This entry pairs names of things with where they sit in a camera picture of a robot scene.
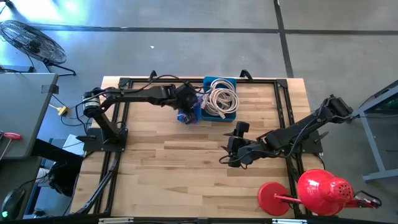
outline blue bin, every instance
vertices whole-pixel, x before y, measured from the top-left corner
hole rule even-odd
[[[223,77],[205,77],[203,79],[203,86],[204,86],[203,89],[205,91],[208,91],[210,89],[211,83],[214,80],[218,79],[218,78],[223,78]],[[236,79],[234,79],[234,78],[223,78],[223,79],[228,80],[229,82],[231,82],[232,85],[235,87],[235,91],[236,91]],[[226,88],[226,86],[220,84],[220,85],[217,86],[217,88]],[[205,121],[232,122],[236,118],[236,112],[230,113],[230,114],[225,114],[225,119],[223,119],[223,118],[221,118],[219,116],[210,115],[205,110],[202,110],[201,111],[201,117]]]

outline concrete floor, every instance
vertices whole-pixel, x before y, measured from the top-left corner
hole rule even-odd
[[[14,2],[19,14],[5,8],[0,21],[104,27],[278,28],[272,0]],[[398,30],[398,2],[394,0],[280,0],[280,7],[286,29]],[[245,68],[254,77],[287,76],[279,34],[45,33],[65,49],[68,59],[64,66],[78,74],[58,81],[58,97],[67,105],[75,105],[84,91],[100,86],[105,75],[149,75],[157,70],[181,76],[236,77]],[[356,109],[398,77],[398,35],[287,35],[286,39],[294,77],[304,78],[312,110],[332,93]],[[0,64],[30,62],[23,53],[0,42]],[[35,66],[45,69],[39,62]],[[58,131],[51,132],[50,126]],[[369,184],[362,180],[362,175],[377,171],[377,167],[361,123],[328,124],[322,128],[326,130],[330,132],[322,142],[326,168],[349,180],[356,190],[365,190],[383,201],[378,210],[347,209],[339,216],[398,222],[398,178]],[[63,126],[56,112],[48,110],[39,138],[66,139],[69,134],[83,134],[83,130]]]

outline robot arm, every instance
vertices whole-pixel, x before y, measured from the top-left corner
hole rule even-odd
[[[153,86],[138,90],[95,88],[83,95],[83,113],[98,123],[103,134],[104,144],[112,144],[119,141],[120,128],[105,115],[105,111],[111,105],[118,102],[148,102],[158,106],[167,105],[175,110],[182,110],[187,116],[186,124],[189,124],[195,118],[192,107],[198,102],[196,93],[194,87],[188,82],[178,88],[175,85]],[[100,95],[106,97],[102,103],[100,103]]]
[[[350,118],[352,112],[341,98],[331,95],[311,115],[288,128],[269,131],[255,141],[243,138],[243,134],[249,131],[249,124],[238,121],[236,129],[225,134],[230,136],[227,147],[224,147],[228,155],[222,157],[220,162],[230,167],[240,167],[241,164],[249,165],[260,158],[289,157],[310,133],[329,122],[343,123]],[[225,157],[229,157],[228,162],[221,161]]]

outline yellow plug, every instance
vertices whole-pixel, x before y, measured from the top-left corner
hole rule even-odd
[[[64,114],[66,114],[68,112],[68,108],[66,106],[63,106],[61,108],[57,108],[56,106],[53,106],[51,104],[49,104],[52,108],[56,109],[58,111],[58,115],[62,116]]]

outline coiled cable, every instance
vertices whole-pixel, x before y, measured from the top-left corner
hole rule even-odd
[[[235,87],[224,78],[217,78],[210,85],[210,94],[203,95],[201,108],[212,116],[225,119],[225,114],[234,113],[239,107],[239,98]]]

